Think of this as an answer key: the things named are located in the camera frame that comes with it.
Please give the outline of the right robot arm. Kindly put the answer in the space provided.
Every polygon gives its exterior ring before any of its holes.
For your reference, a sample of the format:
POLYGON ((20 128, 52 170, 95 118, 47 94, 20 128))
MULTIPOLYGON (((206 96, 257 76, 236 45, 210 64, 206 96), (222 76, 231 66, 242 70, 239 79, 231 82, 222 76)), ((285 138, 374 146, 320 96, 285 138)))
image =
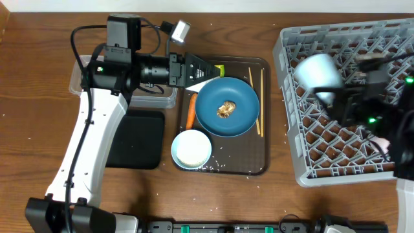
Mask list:
POLYGON ((395 163, 397 178, 398 232, 413 232, 413 74, 402 81, 403 91, 397 104, 383 101, 380 93, 386 83, 344 87, 316 87, 314 94, 334 95, 330 104, 322 106, 341 126, 365 126, 374 136, 389 142, 387 153, 374 142, 382 156, 395 163))

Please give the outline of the dark blue plate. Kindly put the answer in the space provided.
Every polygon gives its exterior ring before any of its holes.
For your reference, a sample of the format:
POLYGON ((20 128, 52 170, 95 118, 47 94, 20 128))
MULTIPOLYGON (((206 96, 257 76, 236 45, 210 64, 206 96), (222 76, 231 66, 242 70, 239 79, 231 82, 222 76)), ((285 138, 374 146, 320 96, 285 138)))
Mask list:
POLYGON ((195 114, 199 124, 219 137, 237 137, 249 131, 259 116, 259 99, 251 86, 237 78, 217 78, 198 93, 195 114), (235 104, 230 116, 219 117, 217 111, 225 102, 235 104))

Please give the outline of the blue and white cup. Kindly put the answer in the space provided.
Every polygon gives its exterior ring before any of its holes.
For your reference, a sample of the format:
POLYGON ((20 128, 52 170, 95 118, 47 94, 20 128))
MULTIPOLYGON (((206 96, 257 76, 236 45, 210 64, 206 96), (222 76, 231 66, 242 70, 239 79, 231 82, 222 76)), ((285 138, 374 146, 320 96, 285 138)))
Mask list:
POLYGON ((317 87, 343 87, 342 76, 328 54, 316 54, 304 59, 296 66, 294 76, 311 92, 317 87))

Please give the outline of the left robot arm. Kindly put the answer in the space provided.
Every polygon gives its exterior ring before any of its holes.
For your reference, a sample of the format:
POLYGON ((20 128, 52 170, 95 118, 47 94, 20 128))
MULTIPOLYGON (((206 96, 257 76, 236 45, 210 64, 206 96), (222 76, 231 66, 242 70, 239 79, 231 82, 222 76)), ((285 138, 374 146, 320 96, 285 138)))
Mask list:
POLYGON ((80 109, 64 159, 44 198, 30 198, 25 208, 35 232, 144 231, 137 217, 100 208, 107 158, 133 92, 144 84, 194 87, 220 74, 193 54, 141 52, 141 30, 150 26, 142 16, 109 15, 106 42, 80 64, 80 109))

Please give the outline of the pink and white cup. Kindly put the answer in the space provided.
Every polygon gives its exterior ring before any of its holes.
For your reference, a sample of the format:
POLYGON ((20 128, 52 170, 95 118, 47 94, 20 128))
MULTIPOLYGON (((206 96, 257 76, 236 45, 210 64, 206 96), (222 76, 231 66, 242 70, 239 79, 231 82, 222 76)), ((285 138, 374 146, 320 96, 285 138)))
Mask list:
POLYGON ((370 139, 370 145, 373 147, 375 152, 379 152, 379 149, 374 145, 374 142, 381 148, 381 150, 387 154, 389 141, 384 138, 373 137, 370 139))

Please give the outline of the brown food scrap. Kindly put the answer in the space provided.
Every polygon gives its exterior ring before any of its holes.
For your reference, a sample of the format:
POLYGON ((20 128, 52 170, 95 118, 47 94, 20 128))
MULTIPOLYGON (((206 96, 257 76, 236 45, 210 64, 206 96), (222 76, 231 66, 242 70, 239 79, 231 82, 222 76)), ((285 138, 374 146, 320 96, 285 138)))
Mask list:
POLYGON ((225 101, 217 110, 217 116, 220 118, 228 118, 236 109, 236 104, 231 101, 225 101))

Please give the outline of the orange carrot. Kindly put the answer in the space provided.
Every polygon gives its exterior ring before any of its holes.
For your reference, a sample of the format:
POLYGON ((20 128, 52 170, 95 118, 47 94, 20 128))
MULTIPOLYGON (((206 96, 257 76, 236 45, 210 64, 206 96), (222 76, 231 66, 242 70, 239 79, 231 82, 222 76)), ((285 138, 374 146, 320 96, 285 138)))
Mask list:
POLYGON ((192 129, 194 121, 195 121, 195 104, 197 101, 197 93, 192 94, 190 98, 190 103, 188 106, 188 114, 187 114, 187 121, 186 121, 186 130, 192 129))

